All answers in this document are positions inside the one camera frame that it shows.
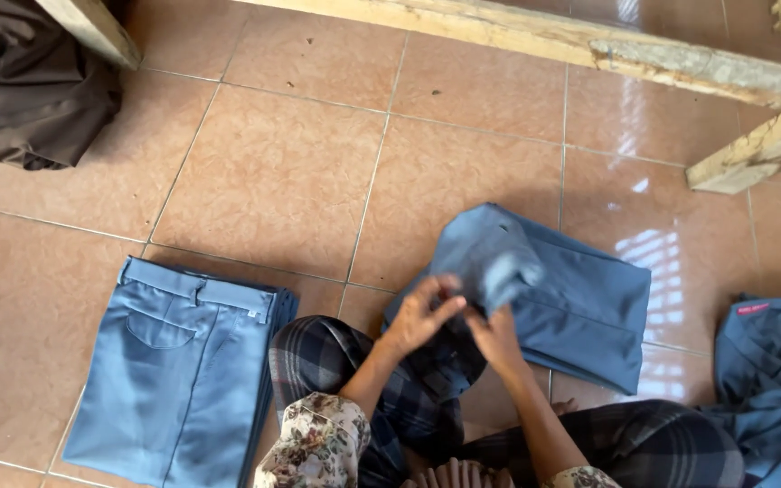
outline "waistband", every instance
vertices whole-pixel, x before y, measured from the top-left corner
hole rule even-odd
[[[198,305],[200,301],[209,301],[236,306],[248,310],[250,317],[258,317],[261,324],[266,324],[269,319],[270,307],[276,295],[249,286],[216,280],[211,276],[174,271],[134,256],[126,258],[117,282],[122,284],[125,279],[188,298],[194,305]]]

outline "person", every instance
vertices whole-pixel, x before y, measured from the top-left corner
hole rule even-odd
[[[259,463],[254,485],[743,484],[743,459],[732,438],[683,405],[644,400],[557,416],[522,357],[510,307],[487,322],[453,296],[459,287],[453,275],[425,278],[375,341],[325,316],[280,330],[269,361],[281,433]],[[459,402],[432,400],[405,361],[457,314],[508,389],[521,423],[465,445]],[[409,472],[403,446],[438,467]]]

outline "plaid sarong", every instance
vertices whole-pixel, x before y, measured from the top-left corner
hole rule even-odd
[[[324,316],[297,319],[269,351],[279,425],[288,405],[312,392],[337,393],[372,349],[372,339]],[[462,443],[460,404],[437,404],[403,361],[385,385],[358,465],[358,485],[396,488],[409,478],[406,446],[433,465],[450,457],[508,468],[518,486],[537,486],[520,427]],[[666,400],[605,405],[560,417],[591,465],[623,488],[733,488],[743,459],[731,437],[700,413]]]

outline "shirt sleeve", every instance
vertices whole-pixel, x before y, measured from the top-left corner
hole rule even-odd
[[[310,394],[288,405],[279,430],[254,486],[357,486],[358,460],[370,444],[370,422],[358,404]]]
[[[592,466],[570,468],[555,474],[541,488],[620,488],[604,471]]]

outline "clothing label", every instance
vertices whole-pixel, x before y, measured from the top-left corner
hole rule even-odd
[[[770,306],[769,303],[759,303],[758,305],[742,306],[737,309],[737,315],[748,315],[760,312]]]

